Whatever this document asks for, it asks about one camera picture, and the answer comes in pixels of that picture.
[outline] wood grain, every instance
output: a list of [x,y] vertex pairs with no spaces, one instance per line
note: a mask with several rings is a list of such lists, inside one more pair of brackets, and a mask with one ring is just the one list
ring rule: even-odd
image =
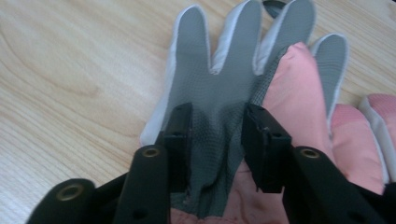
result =
[[[0,1],[0,223],[23,223],[54,185],[126,172],[163,92],[177,13],[199,3],[212,51],[239,1]],[[317,0],[312,41],[346,35],[340,102],[396,94],[396,4]],[[264,18],[268,29],[270,18]]]

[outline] glove finger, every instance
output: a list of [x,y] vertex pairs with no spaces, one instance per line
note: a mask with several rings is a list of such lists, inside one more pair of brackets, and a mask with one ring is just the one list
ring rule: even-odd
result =
[[359,105],[381,148],[390,182],[396,181],[396,96],[371,94]]
[[311,47],[311,53],[317,60],[327,119],[330,123],[347,68],[347,39],[339,34],[325,35]]
[[[188,7],[180,12],[175,22],[169,49],[163,98],[157,104],[154,113],[140,135],[142,146],[154,144],[163,126],[175,74],[194,76],[190,77],[189,80],[199,79],[198,75],[207,74],[210,51],[208,41],[204,12],[198,6]],[[195,72],[184,72],[184,70],[191,71],[191,69]]]
[[262,106],[292,136],[294,146],[317,148],[333,161],[318,68],[303,43],[290,46],[279,61]]
[[367,119],[351,105],[337,105],[331,128],[332,153],[338,169],[350,182],[382,194],[387,174]]
[[213,56],[211,72],[218,74],[223,67],[236,66],[238,69],[251,71],[261,27],[262,7],[259,2],[246,1],[235,7],[228,14],[219,37],[219,46]]
[[286,4],[260,45],[255,72],[262,75],[282,49],[298,42],[306,44],[315,19],[315,7],[311,1],[294,0]]

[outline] wooden table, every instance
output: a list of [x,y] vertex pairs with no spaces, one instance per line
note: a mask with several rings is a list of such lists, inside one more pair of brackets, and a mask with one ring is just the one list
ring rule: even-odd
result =
[[[100,186],[128,170],[163,92],[174,19],[194,2],[213,50],[239,1],[0,1],[0,223],[23,223],[66,179]],[[396,4],[316,3],[312,40],[339,32],[351,46],[340,102],[396,94]]]

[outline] metal grommet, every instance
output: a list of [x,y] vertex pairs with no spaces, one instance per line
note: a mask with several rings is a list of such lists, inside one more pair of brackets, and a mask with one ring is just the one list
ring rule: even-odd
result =
[[144,157],[156,157],[158,155],[160,155],[160,150],[155,147],[151,147],[143,151]]
[[78,197],[84,190],[84,187],[80,184],[71,184],[59,190],[56,194],[56,198],[59,201],[65,202],[70,201]]
[[300,153],[301,153],[303,156],[305,156],[305,157],[307,157],[307,158],[311,158],[311,159],[317,159],[317,158],[320,157],[320,155],[319,155],[316,151],[314,151],[314,150],[312,150],[312,149],[309,149],[309,148],[304,148],[304,149],[302,149],[302,150],[300,151]]

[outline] table surface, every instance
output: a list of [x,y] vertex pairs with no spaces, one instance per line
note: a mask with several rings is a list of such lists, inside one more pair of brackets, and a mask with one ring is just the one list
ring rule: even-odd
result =
[[[100,186],[128,170],[163,92],[174,19],[196,2],[213,50],[238,0],[0,1],[0,223],[23,223],[66,179]],[[396,94],[396,4],[315,2],[312,41],[338,32],[350,44],[339,102]]]

